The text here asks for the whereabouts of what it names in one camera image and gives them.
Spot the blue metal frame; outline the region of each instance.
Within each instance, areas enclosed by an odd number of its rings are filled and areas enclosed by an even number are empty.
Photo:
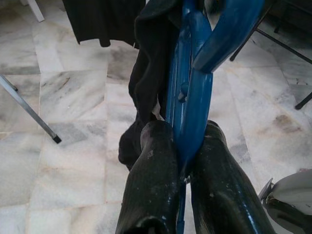
[[[213,71],[245,40],[264,0],[226,0],[212,31],[195,0],[184,0],[182,27],[169,74],[166,121],[174,130],[181,173],[177,233],[184,232],[185,172],[202,144],[208,119]]]

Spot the gray metal leg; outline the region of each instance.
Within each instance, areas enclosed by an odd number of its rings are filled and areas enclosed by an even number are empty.
[[[59,144],[61,139],[56,135],[52,129],[37,115],[37,113],[22,99],[16,92],[17,88],[11,84],[3,75],[0,75],[0,85],[17,101],[22,108],[46,131],[50,137]]]

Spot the dirt stain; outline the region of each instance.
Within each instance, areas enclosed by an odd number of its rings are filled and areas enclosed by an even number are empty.
[[[287,115],[279,115],[273,121],[273,124],[286,134],[299,132],[302,129],[292,121]]]

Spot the marble floor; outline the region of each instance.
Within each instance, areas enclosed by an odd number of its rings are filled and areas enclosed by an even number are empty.
[[[63,141],[0,87],[0,234],[111,234],[128,174],[117,150],[135,118],[127,84],[137,50],[78,45],[61,2],[39,5],[41,23],[29,7],[0,9],[0,73]],[[311,43],[290,43],[312,56]],[[209,118],[257,192],[271,177],[312,168],[312,101],[294,109],[312,91],[311,75],[311,65],[257,33],[215,72]],[[189,190],[185,233],[195,233]]]

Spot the black rubber foot cap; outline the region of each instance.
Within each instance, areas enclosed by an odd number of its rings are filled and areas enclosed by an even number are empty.
[[[55,138],[53,138],[53,141],[55,141],[56,144],[59,144],[62,140],[59,138],[59,136],[56,136]]]

